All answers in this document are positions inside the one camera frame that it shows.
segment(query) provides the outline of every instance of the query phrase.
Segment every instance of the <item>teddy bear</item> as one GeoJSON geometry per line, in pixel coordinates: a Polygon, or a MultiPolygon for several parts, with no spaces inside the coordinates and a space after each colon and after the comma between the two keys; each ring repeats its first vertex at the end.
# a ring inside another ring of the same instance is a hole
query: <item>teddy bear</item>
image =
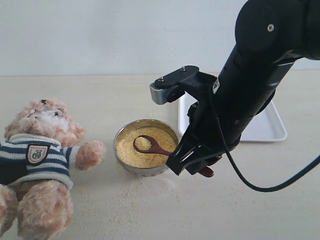
{"type": "Polygon", "coordinates": [[[0,238],[17,218],[23,240],[52,240],[73,217],[70,170],[98,165],[105,145],[85,139],[63,102],[31,101],[0,143],[0,238]]]}

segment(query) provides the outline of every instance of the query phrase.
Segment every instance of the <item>black robotic arm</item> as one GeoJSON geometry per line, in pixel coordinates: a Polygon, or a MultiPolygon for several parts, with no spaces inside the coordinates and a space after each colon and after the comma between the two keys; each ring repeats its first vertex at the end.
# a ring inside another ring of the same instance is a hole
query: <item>black robotic arm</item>
{"type": "Polygon", "coordinates": [[[236,20],[236,44],[218,77],[185,66],[150,85],[151,97],[159,105],[174,102],[185,92],[197,100],[188,111],[189,126],[166,163],[174,173],[186,169],[196,174],[227,154],[244,183],[274,192],[319,163],[317,158],[282,185],[259,188],[245,180],[230,155],[294,63],[301,58],[320,60],[319,14],[319,0],[248,0],[236,20]]]}

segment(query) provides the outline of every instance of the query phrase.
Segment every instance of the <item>spoon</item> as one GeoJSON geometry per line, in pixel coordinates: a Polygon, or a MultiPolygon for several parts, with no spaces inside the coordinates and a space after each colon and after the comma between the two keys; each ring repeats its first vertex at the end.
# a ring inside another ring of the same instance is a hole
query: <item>spoon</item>
{"type": "MultiPolygon", "coordinates": [[[[172,154],[172,152],[166,151],[162,147],[160,147],[157,140],[155,140],[152,136],[148,136],[148,135],[140,135],[136,139],[134,139],[133,148],[137,152],[142,153],[142,154],[162,154],[165,156],[170,156],[170,154],[172,154]],[[136,140],[138,138],[145,138],[145,139],[149,140],[151,143],[151,147],[148,150],[140,150],[136,146],[136,140]]],[[[207,166],[203,167],[198,173],[206,178],[211,178],[214,175],[214,171],[212,171],[212,169],[207,166]]]]}

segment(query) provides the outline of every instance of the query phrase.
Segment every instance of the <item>metal bowl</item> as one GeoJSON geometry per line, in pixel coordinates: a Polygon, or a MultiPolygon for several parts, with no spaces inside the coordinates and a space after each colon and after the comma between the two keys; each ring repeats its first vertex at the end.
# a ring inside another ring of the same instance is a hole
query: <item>metal bowl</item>
{"type": "Polygon", "coordinates": [[[139,177],[154,177],[156,175],[164,173],[168,169],[168,166],[166,164],[162,164],[162,165],[151,167],[151,168],[135,167],[122,161],[122,159],[117,154],[117,143],[119,141],[121,141],[131,131],[140,129],[140,128],[145,128],[145,127],[154,127],[154,128],[159,128],[159,129],[162,129],[163,131],[166,131],[173,138],[175,143],[178,145],[179,143],[178,134],[170,125],[156,119],[140,119],[140,120],[136,120],[128,123],[117,132],[113,141],[113,150],[114,150],[115,157],[120,163],[120,165],[128,172],[138,175],[139,177]]]}

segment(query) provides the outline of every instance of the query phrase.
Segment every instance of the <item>sweater patch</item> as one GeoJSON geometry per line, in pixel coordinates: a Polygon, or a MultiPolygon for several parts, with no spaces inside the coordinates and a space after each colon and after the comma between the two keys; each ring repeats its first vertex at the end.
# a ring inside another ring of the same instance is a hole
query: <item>sweater patch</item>
{"type": "Polygon", "coordinates": [[[32,166],[38,166],[46,160],[50,145],[29,144],[26,151],[26,159],[32,166]]]}

